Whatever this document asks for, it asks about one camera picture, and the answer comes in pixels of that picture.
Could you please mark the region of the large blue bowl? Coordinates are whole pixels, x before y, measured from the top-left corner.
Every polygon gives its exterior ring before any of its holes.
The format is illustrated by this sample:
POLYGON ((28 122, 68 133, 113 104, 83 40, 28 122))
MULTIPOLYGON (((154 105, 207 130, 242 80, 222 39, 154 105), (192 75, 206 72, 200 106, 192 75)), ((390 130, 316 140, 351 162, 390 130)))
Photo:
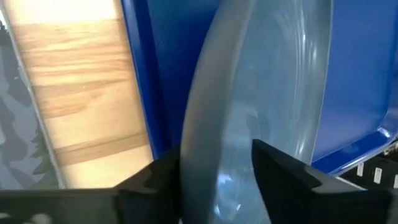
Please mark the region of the large blue bowl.
POLYGON ((311 163, 332 15, 333 0, 221 0, 185 111, 183 224, 271 224, 252 142, 311 163))

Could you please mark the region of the black mount with white marks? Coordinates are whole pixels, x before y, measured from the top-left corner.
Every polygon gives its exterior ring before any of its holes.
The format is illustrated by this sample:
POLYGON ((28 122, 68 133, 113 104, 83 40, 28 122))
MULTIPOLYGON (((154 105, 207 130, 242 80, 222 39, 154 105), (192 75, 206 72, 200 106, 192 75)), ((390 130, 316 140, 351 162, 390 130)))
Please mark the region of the black mount with white marks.
POLYGON ((340 175, 365 189, 398 190, 398 139, 382 153, 340 175))

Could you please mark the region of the blue plastic tray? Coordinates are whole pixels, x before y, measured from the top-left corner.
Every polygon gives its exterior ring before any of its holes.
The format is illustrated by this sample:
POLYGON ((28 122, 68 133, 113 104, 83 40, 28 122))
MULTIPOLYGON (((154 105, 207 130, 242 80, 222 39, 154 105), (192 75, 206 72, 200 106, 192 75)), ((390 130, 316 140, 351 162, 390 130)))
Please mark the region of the blue plastic tray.
MULTIPOLYGON (((178 145, 216 13, 254 0, 121 0, 154 158, 178 145)), ((330 64, 312 164, 341 174, 398 136, 398 0, 333 0, 330 64)))

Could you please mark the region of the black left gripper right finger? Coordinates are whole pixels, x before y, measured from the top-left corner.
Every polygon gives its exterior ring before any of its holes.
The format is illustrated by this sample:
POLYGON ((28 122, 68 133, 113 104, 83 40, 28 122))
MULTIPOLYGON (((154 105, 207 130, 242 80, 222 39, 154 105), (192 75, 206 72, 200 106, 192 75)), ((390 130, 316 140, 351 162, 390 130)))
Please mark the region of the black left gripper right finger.
POLYGON ((260 139, 252 141, 252 164, 272 224, 310 224, 315 187, 305 163, 260 139))

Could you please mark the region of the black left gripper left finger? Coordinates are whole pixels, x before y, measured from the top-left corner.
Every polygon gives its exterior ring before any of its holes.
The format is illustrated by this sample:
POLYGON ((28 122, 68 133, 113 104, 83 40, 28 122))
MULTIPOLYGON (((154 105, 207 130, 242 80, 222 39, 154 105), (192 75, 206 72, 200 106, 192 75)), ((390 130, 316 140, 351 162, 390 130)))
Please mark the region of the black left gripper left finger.
POLYGON ((180 147, 115 186, 120 224, 179 224, 180 147))

